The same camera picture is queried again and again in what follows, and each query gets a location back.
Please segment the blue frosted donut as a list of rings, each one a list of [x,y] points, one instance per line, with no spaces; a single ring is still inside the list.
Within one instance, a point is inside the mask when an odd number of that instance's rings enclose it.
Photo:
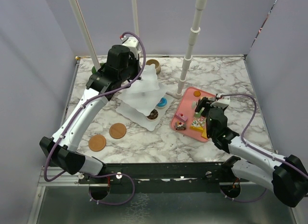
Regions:
[[[157,108],[162,109],[167,105],[167,98],[163,97],[160,102],[156,105]]]

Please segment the chocolate donut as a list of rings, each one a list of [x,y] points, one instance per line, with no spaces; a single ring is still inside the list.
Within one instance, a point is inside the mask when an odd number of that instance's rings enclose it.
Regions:
[[[158,111],[156,109],[153,109],[151,112],[150,112],[150,115],[148,115],[146,118],[149,120],[149,121],[154,121],[158,118]]]

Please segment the white tiered serving stand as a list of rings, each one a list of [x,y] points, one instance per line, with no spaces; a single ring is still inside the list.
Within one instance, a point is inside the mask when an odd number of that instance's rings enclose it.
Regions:
[[[163,97],[167,98],[167,105],[159,109],[156,105]],[[158,81],[154,65],[146,65],[141,79],[124,89],[118,98],[121,104],[116,112],[149,131],[154,131],[174,100],[167,95],[167,87]],[[156,120],[149,121],[146,117],[153,109],[156,109],[159,115]]]

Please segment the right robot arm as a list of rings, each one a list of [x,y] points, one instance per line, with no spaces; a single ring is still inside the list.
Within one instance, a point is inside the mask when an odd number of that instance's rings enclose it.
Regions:
[[[308,194],[308,172],[302,161],[267,151],[245,140],[243,133],[232,131],[224,114],[231,96],[203,97],[195,106],[195,112],[205,117],[207,137],[218,149],[235,156],[221,169],[222,178],[251,181],[272,191],[284,205],[296,207]]]

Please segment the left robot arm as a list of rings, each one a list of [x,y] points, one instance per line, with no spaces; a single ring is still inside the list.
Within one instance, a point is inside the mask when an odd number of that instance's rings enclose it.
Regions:
[[[140,79],[146,59],[141,39],[132,32],[124,32],[122,43],[108,51],[106,63],[93,73],[73,112],[51,136],[43,137],[39,143],[47,157],[45,167],[54,163],[64,172],[89,174],[90,178],[101,183],[106,178],[104,163],[77,152],[81,138],[98,112],[120,90],[128,88]]]

